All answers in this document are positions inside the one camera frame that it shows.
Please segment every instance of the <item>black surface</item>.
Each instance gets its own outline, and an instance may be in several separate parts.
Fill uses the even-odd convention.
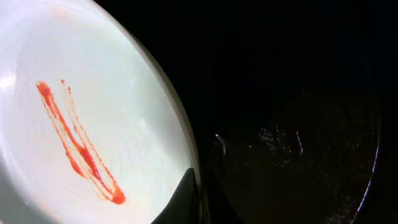
[[[187,169],[163,212],[152,224],[198,223],[197,183],[193,168]]]
[[[98,2],[145,45],[175,87],[197,141],[203,179],[209,180],[204,183],[213,222],[241,222],[237,213],[246,212],[249,223],[338,223],[329,221],[334,211],[346,209],[338,198],[353,198],[349,214],[361,200],[371,174],[368,168],[363,179],[358,174],[374,155],[380,131],[379,162],[356,223],[397,223],[396,3]],[[278,123],[295,150],[299,145],[294,136],[300,133],[308,153],[297,164],[315,161],[321,168],[297,170],[304,175],[270,171],[267,165],[245,167],[256,159],[266,164],[260,146],[251,153],[246,149],[258,143],[260,128],[277,135]],[[229,160],[217,157],[219,171],[237,172],[225,175],[233,183],[226,189],[220,184],[224,177],[213,167],[218,160],[211,156],[215,134],[234,148]],[[317,182],[320,170],[328,174],[324,180],[329,188]],[[266,175],[273,184],[267,184]],[[324,196],[336,190],[331,175],[345,183],[339,197]],[[293,188],[295,193],[287,185],[296,182],[303,184]],[[246,200],[246,194],[268,195],[275,204]],[[240,200],[242,208],[233,208],[231,200]]]

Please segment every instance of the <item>sauce residue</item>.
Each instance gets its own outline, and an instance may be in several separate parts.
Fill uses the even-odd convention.
[[[81,125],[75,110],[75,103],[72,98],[70,87],[66,87],[64,80],[61,80],[61,84],[62,93],[67,101],[65,106],[67,108],[68,115],[72,121],[73,129],[80,138],[82,145],[77,142],[65,122],[59,107],[55,103],[54,96],[49,86],[43,81],[40,81],[36,84],[36,87],[42,97],[47,114],[49,115],[51,122],[61,139],[63,147],[65,148],[70,164],[76,173],[83,178],[90,180],[96,189],[98,196],[102,195],[106,200],[120,205],[126,201],[126,197],[117,185],[108,168],[100,159],[94,145],[89,140],[88,135]]]

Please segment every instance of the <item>ketchup smear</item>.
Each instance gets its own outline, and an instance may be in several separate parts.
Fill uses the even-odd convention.
[[[61,83],[63,86],[63,95],[68,101],[68,103],[65,104],[68,115],[72,121],[73,129],[79,136],[83,145],[78,143],[73,137],[70,128],[66,124],[65,119],[59,110],[59,107],[55,103],[54,96],[49,86],[43,81],[40,81],[36,84],[36,87],[43,99],[43,104],[47,110],[47,114],[49,115],[57,134],[60,136],[73,170],[93,183],[93,186],[97,189],[96,192],[98,196],[101,194],[106,200],[117,205],[124,203],[126,201],[124,193],[117,185],[108,168],[105,167],[79,121],[70,87],[68,86],[67,88],[65,86],[64,80],[61,80]]]

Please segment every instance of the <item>white plate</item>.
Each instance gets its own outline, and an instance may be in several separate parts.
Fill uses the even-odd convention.
[[[150,223],[186,169],[197,172],[185,112],[149,57],[91,1],[0,3],[3,223]],[[106,200],[92,175],[82,177],[72,168],[55,129],[62,126],[53,125],[37,88],[39,82],[49,86],[82,146],[61,80],[71,88],[80,123],[124,193],[124,203]],[[77,150],[70,150],[89,170]]]

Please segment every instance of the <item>red sauce streak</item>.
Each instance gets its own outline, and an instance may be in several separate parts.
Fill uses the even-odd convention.
[[[36,87],[42,97],[47,114],[49,115],[57,134],[60,136],[70,164],[76,173],[93,183],[99,196],[101,194],[106,200],[120,205],[126,201],[126,197],[117,185],[108,168],[100,159],[97,151],[81,125],[75,110],[75,104],[73,102],[70,87],[68,86],[67,88],[65,86],[64,80],[62,80],[61,83],[63,86],[63,95],[68,101],[68,103],[65,104],[68,115],[72,121],[73,129],[77,136],[79,136],[83,145],[76,141],[70,128],[66,124],[59,107],[55,103],[54,96],[49,86],[43,81],[40,81],[36,84]]]

